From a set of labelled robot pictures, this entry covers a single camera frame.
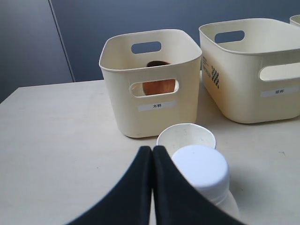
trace white table surface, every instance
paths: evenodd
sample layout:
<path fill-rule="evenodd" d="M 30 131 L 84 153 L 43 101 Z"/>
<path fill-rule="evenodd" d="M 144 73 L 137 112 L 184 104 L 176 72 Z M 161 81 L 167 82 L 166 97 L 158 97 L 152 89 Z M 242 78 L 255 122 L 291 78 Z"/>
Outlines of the white table surface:
<path fill-rule="evenodd" d="M 299 224 L 300 118 L 238 124 L 201 86 L 197 123 L 215 134 L 229 162 L 242 221 Z M 141 145 L 155 141 L 120 133 L 104 81 L 17 89 L 0 104 L 0 224 L 69 222 L 118 182 Z"/>

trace storage bin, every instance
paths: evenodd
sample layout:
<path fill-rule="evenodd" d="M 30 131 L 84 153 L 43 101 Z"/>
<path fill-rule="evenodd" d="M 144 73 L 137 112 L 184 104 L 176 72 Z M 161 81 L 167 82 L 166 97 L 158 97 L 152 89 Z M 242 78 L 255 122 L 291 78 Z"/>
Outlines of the storage bin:
<path fill-rule="evenodd" d="M 300 27 L 300 15 L 294 15 L 290 18 L 290 24 Z"/>
<path fill-rule="evenodd" d="M 299 28 L 255 18 L 206 24 L 199 31 L 203 83 L 224 116 L 258 123 L 300 115 Z M 237 32 L 244 37 L 232 40 Z"/>
<path fill-rule="evenodd" d="M 159 42 L 156 52 L 133 53 L 138 43 Z M 159 135 L 177 123 L 195 123 L 202 51 L 181 30 L 124 34 L 107 40 L 99 60 L 114 116 L 126 136 Z M 146 67 L 154 60 L 169 65 Z M 175 79 L 174 92 L 145 95 L 142 83 Z"/>

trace paper cup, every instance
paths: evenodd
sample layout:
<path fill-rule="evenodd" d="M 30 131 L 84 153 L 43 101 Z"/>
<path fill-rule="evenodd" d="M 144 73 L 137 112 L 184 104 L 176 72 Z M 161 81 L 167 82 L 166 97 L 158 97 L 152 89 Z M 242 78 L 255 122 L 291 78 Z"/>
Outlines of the paper cup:
<path fill-rule="evenodd" d="M 156 144 L 164 146 L 169 152 L 175 152 L 188 145 L 204 145 L 215 149 L 216 139 L 204 127 L 193 123 L 181 123 L 165 129 L 158 136 Z"/>

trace bottle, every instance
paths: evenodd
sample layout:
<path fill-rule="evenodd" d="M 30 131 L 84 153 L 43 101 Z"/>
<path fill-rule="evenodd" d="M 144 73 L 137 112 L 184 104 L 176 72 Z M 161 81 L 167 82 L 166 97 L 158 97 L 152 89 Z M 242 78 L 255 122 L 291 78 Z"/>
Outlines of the bottle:
<path fill-rule="evenodd" d="M 203 145 L 189 145 L 177 150 L 172 160 L 200 194 L 230 216 L 240 218 L 238 205 L 229 191 L 229 165 L 219 151 Z"/>

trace wall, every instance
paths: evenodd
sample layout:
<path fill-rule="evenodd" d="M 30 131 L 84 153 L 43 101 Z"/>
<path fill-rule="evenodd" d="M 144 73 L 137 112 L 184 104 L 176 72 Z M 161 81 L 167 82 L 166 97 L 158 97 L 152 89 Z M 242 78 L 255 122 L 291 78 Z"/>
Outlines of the wall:
<path fill-rule="evenodd" d="M 48 0 L 1 0 L 0 102 L 18 87 L 72 81 Z"/>
<path fill-rule="evenodd" d="M 52 0 L 76 81 L 102 79 L 98 60 L 115 35 L 176 28 L 199 43 L 200 25 L 267 17 L 289 22 L 299 0 Z"/>

